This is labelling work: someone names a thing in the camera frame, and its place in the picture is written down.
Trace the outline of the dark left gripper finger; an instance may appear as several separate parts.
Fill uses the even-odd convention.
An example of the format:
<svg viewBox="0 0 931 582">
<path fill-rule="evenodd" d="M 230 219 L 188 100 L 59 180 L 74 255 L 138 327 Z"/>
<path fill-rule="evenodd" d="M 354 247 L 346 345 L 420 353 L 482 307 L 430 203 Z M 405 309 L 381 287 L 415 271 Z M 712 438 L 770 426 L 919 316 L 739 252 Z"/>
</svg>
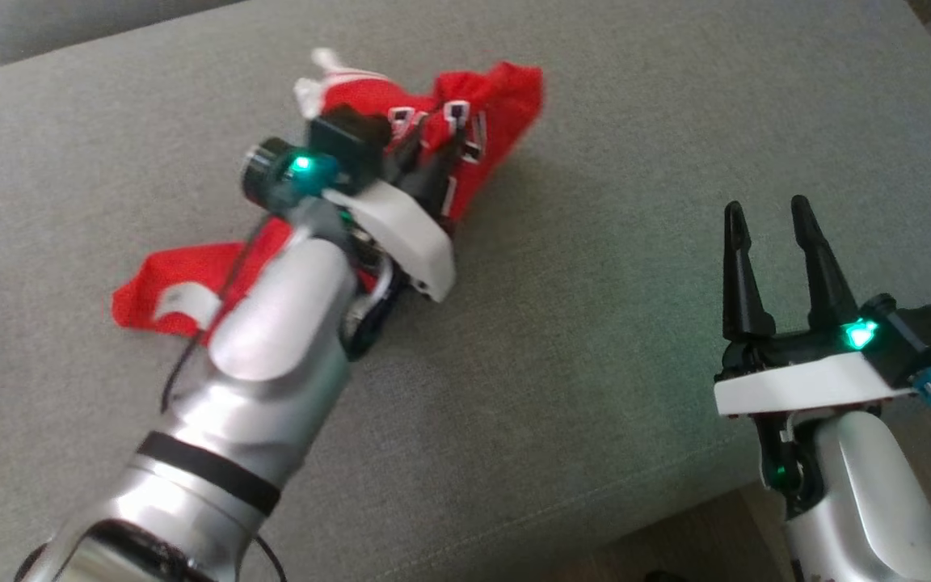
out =
<svg viewBox="0 0 931 582">
<path fill-rule="evenodd" d="M 459 161 L 459 149 L 436 149 L 419 168 L 419 203 L 435 220 L 443 215 L 444 199 Z"/>
<path fill-rule="evenodd" d="M 411 176 L 419 166 L 424 152 L 422 132 L 406 132 L 387 154 L 387 181 L 400 185 Z"/>
</svg>

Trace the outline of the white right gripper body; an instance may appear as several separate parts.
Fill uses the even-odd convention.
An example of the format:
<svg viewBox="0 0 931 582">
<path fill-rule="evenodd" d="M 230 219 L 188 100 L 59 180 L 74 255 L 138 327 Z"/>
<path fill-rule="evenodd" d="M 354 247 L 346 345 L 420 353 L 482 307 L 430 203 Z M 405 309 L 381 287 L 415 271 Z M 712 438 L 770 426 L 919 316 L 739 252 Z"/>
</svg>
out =
<svg viewBox="0 0 931 582">
<path fill-rule="evenodd" d="M 906 397 L 910 388 L 891 386 L 865 357 L 880 336 L 877 323 L 858 319 L 831 331 L 734 340 L 714 377 L 717 412 L 780 414 Z"/>
</svg>

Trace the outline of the red jersey with white trim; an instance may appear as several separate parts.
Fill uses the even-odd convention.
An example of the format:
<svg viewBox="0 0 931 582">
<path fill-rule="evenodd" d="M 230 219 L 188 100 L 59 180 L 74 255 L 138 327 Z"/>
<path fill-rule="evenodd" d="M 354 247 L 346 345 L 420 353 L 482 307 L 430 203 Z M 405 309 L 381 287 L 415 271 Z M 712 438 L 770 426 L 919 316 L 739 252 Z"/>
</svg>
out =
<svg viewBox="0 0 931 582">
<path fill-rule="evenodd" d="M 436 149 L 461 151 L 443 215 L 436 220 L 449 234 L 491 172 L 538 118 L 543 104 L 543 73 L 538 67 L 502 61 L 485 73 L 444 71 L 427 95 L 413 95 L 384 74 L 343 65 L 331 49 L 315 49 L 313 59 L 322 69 L 322 78 L 299 78 L 294 87 L 306 117 L 313 118 L 341 103 L 366 115 L 384 115 L 393 132 L 387 152 L 404 133 L 423 133 L 425 149 L 418 169 L 396 185 L 418 202 L 422 162 Z M 230 288 L 226 309 L 243 298 L 291 232 L 279 218 L 271 218 Z M 218 307 L 217 292 L 240 243 L 217 242 L 151 253 L 136 275 L 113 293 L 115 324 L 154 334 L 193 336 L 197 325 Z"/>
</svg>

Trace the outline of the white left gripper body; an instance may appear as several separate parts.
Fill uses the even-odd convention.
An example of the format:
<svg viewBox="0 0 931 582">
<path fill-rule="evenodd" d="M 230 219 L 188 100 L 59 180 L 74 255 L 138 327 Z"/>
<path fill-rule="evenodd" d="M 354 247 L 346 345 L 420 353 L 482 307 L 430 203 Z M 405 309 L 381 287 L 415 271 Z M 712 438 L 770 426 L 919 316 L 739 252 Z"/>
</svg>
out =
<svg viewBox="0 0 931 582">
<path fill-rule="evenodd" d="M 453 243 L 413 196 L 377 180 L 354 196 L 327 188 L 322 198 L 347 209 L 423 294 L 434 302 L 447 298 L 456 281 Z"/>
</svg>

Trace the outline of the grey sofa seat cushion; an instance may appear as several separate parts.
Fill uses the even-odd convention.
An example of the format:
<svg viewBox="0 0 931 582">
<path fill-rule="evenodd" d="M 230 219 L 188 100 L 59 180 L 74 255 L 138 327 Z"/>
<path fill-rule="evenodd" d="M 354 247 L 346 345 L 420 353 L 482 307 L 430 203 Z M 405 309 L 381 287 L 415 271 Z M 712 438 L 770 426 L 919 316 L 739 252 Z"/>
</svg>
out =
<svg viewBox="0 0 931 582">
<path fill-rule="evenodd" d="M 404 87 L 541 67 L 446 302 L 409 294 L 266 526 L 292 582 L 524 580 L 758 478 L 721 419 L 723 210 L 807 325 L 790 198 L 858 301 L 931 303 L 931 37 L 903 0 L 248 0 L 0 67 L 0 582 L 107 490 L 181 340 L 118 328 L 159 248 L 245 237 L 310 51 Z"/>
</svg>

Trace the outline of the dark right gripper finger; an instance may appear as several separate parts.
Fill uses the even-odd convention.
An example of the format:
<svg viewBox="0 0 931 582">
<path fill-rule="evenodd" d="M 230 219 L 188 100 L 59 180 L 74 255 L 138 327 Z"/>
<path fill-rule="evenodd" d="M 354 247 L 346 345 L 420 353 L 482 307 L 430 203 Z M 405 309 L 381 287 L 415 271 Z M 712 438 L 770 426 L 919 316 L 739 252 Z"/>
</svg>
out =
<svg viewBox="0 0 931 582">
<path fill-rule="evenodd" d="M 797 244 L 804 251 L 813 331 L 827 331 L 858 320 L 856 298 L 841 270 L 831 244 L 817 221 L 810 201 L 802 195 L 790 202 Z"/>
<path fill-rule="evenodd" d="M 776 334 L 773 316 L 761 301 L 749 250 L 752 237 L 739 202 L 724 209 L 722 335 L 727 340 L 768 338 Z"/>
</svg>

